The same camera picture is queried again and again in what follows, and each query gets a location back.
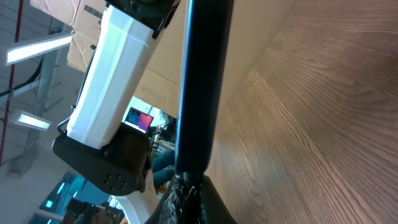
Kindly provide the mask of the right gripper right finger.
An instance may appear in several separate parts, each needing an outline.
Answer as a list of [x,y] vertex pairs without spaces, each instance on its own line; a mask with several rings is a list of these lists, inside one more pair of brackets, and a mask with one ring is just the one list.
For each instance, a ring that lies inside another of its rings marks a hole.
[[201,219],[206,224],[237,224],[211,179],[204,175],[200,189]]

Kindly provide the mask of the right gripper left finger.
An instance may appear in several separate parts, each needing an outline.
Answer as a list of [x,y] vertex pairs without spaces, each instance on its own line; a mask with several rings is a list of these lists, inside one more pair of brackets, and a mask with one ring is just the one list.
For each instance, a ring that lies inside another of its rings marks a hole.
[[184,180],[173,176],[153,214],[145,224],[184,224]]

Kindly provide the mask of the blue screen smartphone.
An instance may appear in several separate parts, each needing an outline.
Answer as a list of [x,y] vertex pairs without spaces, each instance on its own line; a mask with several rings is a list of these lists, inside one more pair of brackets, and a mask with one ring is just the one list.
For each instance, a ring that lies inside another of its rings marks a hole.
[[175,168],[208,167],[220,102],[233,0],[189,0],[186,11]]

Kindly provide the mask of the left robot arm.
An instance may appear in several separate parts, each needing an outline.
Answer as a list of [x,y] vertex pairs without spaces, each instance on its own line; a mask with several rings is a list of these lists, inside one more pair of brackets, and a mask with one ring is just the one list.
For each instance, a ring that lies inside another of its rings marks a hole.
[[149,137],[123,123],[127,106],[178,1],[108,1],[75,108],[58,125],[53,152],[104,193],[129,223],[155,212]]

